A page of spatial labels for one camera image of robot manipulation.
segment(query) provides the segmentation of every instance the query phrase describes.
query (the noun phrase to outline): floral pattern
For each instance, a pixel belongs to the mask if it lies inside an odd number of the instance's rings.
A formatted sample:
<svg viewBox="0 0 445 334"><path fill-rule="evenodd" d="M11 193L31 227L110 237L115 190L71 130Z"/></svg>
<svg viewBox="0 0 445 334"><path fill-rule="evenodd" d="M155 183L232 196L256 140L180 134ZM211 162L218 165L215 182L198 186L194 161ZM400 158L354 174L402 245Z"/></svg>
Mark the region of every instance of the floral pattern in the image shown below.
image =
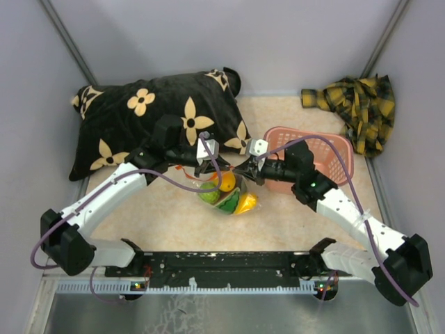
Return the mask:
<svg viewBox="0 0 445 334"><path fill-rule="evenodd" d="M184 107L185 117L181 117L186 129L186 136L190 145L195 145L197 139L196 130L202 130L214 124L210 118L206 116L196 116L195 103L191 97L188 97L186 106Z"/></svg>
<svg viewBox="0 0 445 334"><path fill-rule="evenodd" d="M229 139L224 143L224 146L229 148L239 148L239 154L245 154L245 150L248 146L248 142L251 138L246 138L248 135L248 131L245 128L244 121L242 120L239 123L238 129L236 130L237 137Z"/></svg>
<svg viewBox="0 0 445 334"><path fill-rule="evenodd" d="M101 157L91 164L90 170L97 170L102 166L116 166L121 164L129 154L128 152L113 154L108 144L102 139L99 141L99 153Z"/></svg>
<svg viewBox="0 0 445 334"><path fill-rule="evenodd" d="M77 108L79 107L79 101L80 101L79 96L76 95L74 96L74 99L72 99L71 104Z"/></svg>
<svg viewBox="0 0 445 334"><path fill-rule="evenodd" d="M229 85L229 79L227 78L227 75L225 75L225 73L222 71L213 70L213 71L211 71L207 74L204 74L204 75L207 75L208 77L215 79L216 82L218 82L220 84L223 91L225 91L225 89Z"/></svg>
<svg viewBox="0 0 445 334"><path fill-rule="evenodd" d="M145 115L147 111L147 105L154 101L155 95L154 93L148 93L148 89L141 88L136 93L136 96L133 96L128 100L127 106L129 109L134 109L134 113L141 117Z"/></svg>
<svg viewBox="0 0 445 334"><path fill-rule="evenodd" d="M89 106L91 105L91 102L98 97L99 95L104 94L104 92L99 92L98 90L95 90L92 86L88 86L85 88L81 95L81 116L82 119L85 119L85 113L88 110ZM76 106L74 103L76 103L76 98L73 100L73 105Z"/></svg>

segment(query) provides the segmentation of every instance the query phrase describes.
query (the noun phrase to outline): white connector strip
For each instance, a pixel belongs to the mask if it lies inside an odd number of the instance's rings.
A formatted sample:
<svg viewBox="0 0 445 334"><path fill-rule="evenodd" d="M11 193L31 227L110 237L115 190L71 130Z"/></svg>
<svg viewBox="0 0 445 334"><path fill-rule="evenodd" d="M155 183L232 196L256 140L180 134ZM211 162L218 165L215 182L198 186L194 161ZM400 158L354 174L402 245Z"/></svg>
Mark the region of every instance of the white connector strip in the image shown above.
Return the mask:
<svg viewBox="0 0 445 334"><path fill-rule="evenodd" d="M198 288L188 287L148 287L146 290L131 291L134 283L130 280L95 280L93 287L97 294L316 294L313 280L301 280L299 287L255 287L255 288ZM63 280L58 284L57 294L90 294L87 280Z"/></svg>

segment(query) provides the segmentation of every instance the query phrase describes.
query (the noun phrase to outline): plastic basket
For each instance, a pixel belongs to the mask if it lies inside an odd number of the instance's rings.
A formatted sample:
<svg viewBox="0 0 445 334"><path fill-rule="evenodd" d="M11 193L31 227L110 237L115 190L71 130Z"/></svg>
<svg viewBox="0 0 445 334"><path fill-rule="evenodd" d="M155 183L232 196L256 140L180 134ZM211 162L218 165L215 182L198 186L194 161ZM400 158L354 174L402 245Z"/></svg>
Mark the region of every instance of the plastic basket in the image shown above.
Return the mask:
<svg viewBox="0 0 445 334"><path fill-rule="evenodd" d="M264 140L269 142L269 150L273 150L279 146L283 146L289 141L310 134L318 134L329 140L340 152L340 156L348 168L350 176L352 177L354 175L353 147L348 140L337 134L321 134L291 129L289 127L273 127L264 134ZM314 153L315 168L329 177L332 181L336 182L339 186L346 184L348 180L346 179L340 161L337 159L337 156L331 147L317 138L308 139L306 142L309 149ZM284 151L278 152L278 156L280 159L284 159ZM271 191L292 194L290 183L266 180L265 184Z"/></svg>

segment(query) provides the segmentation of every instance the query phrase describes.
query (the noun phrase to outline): yellow fruit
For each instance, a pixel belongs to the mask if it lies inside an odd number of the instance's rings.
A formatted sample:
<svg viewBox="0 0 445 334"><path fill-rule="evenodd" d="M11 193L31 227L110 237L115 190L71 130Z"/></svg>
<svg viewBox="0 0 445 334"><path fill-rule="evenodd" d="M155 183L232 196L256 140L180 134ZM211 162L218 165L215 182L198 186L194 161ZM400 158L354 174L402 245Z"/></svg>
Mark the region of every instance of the yellow fruit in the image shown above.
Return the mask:
<svg viewBox="0 0 445 334"><path fill-rule="evenodd" d="M217 186L218 185L218 178L216 178L213 183ZM232 191L235 188L236 185L236 178L235 174L233 172L226 172L222 174L221 179L221 186L220 190L224 192Z"/></svg>

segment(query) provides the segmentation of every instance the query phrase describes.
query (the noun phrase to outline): metal surface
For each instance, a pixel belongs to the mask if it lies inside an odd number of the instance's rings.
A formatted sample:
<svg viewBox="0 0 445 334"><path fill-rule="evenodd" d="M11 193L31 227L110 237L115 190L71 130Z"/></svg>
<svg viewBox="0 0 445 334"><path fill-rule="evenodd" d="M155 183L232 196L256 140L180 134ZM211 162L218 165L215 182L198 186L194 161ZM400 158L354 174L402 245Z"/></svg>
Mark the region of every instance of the metal surface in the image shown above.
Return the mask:
<svg viewBox="0 0 445 334"><path fill-rule="evenodd" d="M371 56L369 57L369 60L366 62L362 75L360 76L361 78L367 78L371 74L371 71L380 58L383 49L388 44L389 38L394 32L394 29L397 27L397 23L400 22L403 15L406 13L408 4L410 2L411 0L400 0L398 2L396 9L391 16L391 19L389 19L388 24L386 25L382 35L380 36L380 39L377 42L377 45L375 46Z"/></svg>
<svg viewBox="0 0 445 334"><path fill-rule="evenodd" d="M338 296L323 304L305 295L159 294L142 296L126 305L109 305L87 294L56 294L45 333L409 334L416 331L406 307L386 302L368 283L346 280L340 282Z"/></svg>

